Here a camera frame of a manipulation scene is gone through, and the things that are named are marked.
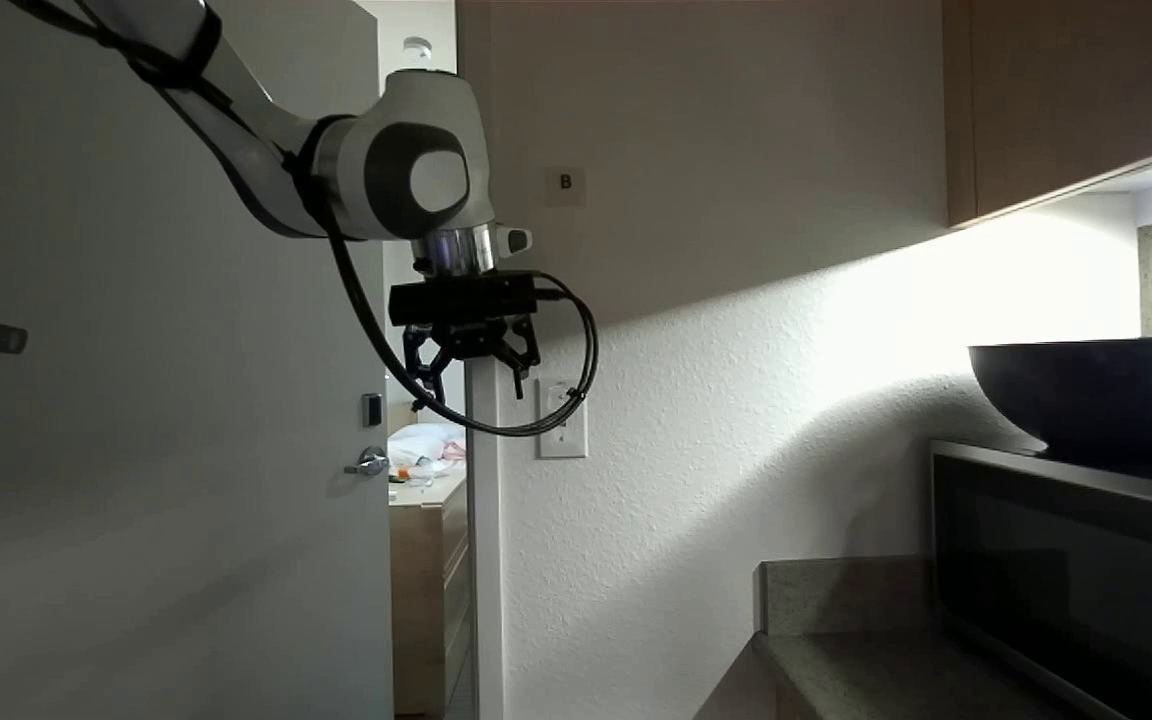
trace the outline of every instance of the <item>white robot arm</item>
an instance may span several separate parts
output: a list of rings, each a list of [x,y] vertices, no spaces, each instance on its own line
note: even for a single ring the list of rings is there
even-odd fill
[[[532,236],[494,224],[488,144],[476,97],[460,77],[398,72],[370,111],[300,118],[223,42],[207,0],[77,0],[86,15],[48,0],[13,4],[124,51],[139,81],[216,150],[261,224],[282,236],[327,236],[371,346],[421,402],[467,429],[537,434],[565,424],[589,395],[594,313],[544,273],[498,267]],[[390,351],[346,241],[412,241],[423,284],[392,290],[406,361]],[[447,411],[440,402],[447,361],[498,357],[513,366],[518,388],[541,364],[532,331],[541,301],[573,301],[584,321],[589,357],[573,398],[523,429],[488,429]]]

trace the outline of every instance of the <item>upper cabinet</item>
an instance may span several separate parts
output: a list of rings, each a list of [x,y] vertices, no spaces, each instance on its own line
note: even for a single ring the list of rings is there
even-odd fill
[[[954,224],[1152,154],[1152,0],[945,0]]]

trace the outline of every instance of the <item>black bowl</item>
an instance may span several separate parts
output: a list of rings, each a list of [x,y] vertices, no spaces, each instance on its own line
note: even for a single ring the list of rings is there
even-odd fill
[[[1047,455],[1152,455],[1152,335],[977,344],[971,366]]]

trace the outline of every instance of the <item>microwave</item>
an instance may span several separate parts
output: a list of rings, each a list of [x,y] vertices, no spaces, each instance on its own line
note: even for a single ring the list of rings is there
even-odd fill
[[[1152,720],[1152,473],[934,442],[934,611],[1098,720]]]

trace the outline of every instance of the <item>white door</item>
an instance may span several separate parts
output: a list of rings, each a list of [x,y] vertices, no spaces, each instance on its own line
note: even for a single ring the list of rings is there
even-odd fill
[[[354,0],[223,0],[360,111]],[[380,284],[380,247],[355,252]],[[0,0],[0,720],[390,720],[380,366],[320,241],[264,232],[124,59]]]

